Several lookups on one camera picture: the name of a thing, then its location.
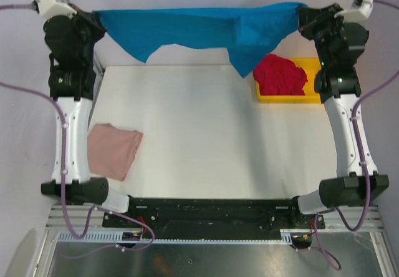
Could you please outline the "blue t shirt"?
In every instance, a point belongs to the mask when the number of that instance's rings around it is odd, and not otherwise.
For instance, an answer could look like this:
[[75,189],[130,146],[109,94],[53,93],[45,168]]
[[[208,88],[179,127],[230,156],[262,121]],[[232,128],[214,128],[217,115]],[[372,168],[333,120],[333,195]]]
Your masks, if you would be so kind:
[[109,36],[140,62],[160,47],[225,48],[241,77],[299,27],[302,2],[253,8],[109,9],[97,15]]

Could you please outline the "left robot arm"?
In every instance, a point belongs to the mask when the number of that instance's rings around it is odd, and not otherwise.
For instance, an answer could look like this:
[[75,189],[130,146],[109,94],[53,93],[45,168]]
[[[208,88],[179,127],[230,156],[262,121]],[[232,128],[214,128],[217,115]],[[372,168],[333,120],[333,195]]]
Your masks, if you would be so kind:
[[129,198],[110,188],[105,177],[89,170],[87,136],[94,100],[94,45],[105,35],[98,15],[52,11],[44,15],[45,43],[50,49],[49,97],[55,103],[56,154],[51,180],[41,185],[47,196],[69,203],[93,203],[116,211],[125,227],[138,219]]

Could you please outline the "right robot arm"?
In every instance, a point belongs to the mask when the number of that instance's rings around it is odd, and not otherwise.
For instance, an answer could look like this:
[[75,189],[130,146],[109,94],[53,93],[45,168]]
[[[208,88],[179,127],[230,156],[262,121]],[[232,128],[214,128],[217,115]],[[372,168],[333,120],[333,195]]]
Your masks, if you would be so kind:
[[337,207],[361,207],[377,199],[389,186],[370,154],[363,127],[362,91],[355,69],[369,32],[360,24],[360,11],[338,4],[322,9],[297,8],[301,36],[314,42],[320,71],[314,90],[320,96],[333,131],[337,155],[336,178],[322,180],[318,190],[297,197],[288,222],[302,228],[310,214]]

